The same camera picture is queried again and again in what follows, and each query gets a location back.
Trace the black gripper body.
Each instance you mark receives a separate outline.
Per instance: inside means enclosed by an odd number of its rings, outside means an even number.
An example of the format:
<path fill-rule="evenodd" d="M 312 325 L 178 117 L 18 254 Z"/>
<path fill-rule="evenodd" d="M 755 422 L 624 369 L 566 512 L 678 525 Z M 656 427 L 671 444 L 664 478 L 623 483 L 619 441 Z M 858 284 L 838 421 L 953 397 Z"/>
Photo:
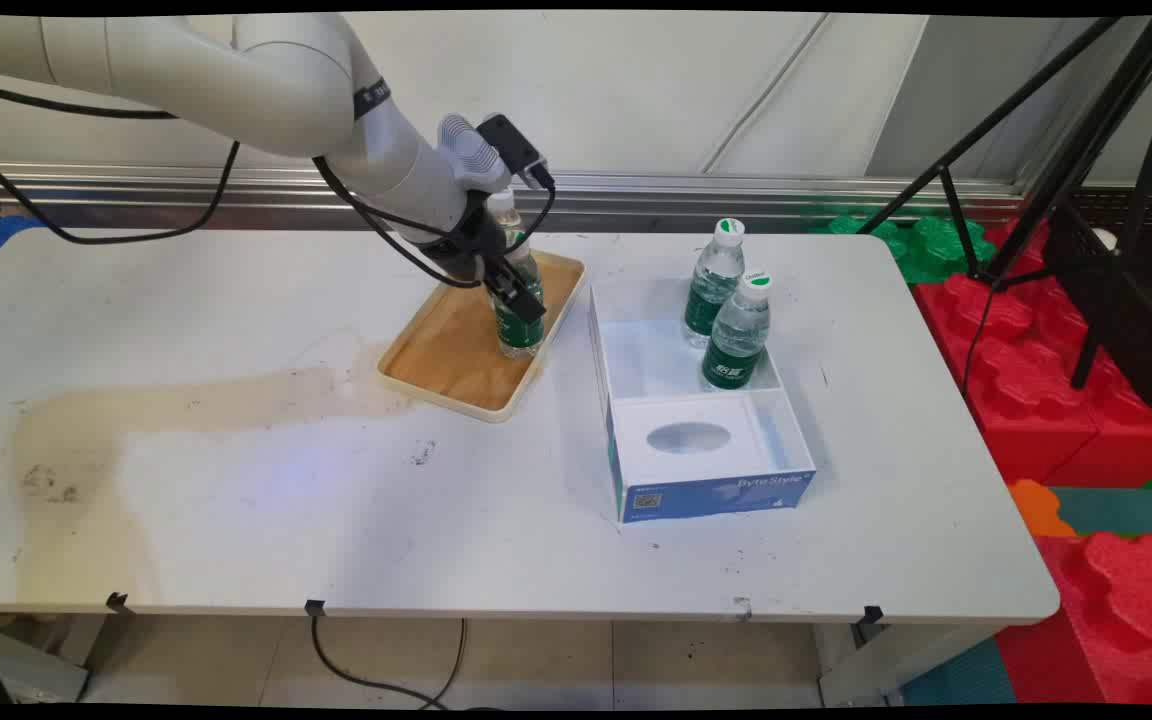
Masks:
<path fill-rule="evenodd" d="M 511 290 L 515 272 L 506 260 L 509 240 L 502 223 L 486 209 L 488 194 L 471 190 L 467 209 L 452 232 L 429 245 L 435 281 L 456 288 L 485 286 Z"/>

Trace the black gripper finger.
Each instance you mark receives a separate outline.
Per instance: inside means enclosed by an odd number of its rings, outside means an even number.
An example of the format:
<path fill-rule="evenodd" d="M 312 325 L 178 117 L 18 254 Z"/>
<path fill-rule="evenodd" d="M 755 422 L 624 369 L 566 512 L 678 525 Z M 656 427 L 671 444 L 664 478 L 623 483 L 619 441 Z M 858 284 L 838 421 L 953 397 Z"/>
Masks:
<path fill-rule="evenodd" d="M 538 290 L 541 274 L 535 256 L 486 256 L 484 262 L 484 286 L 494 304 L 525 325 L 540 323 L 547 309 Z"/>

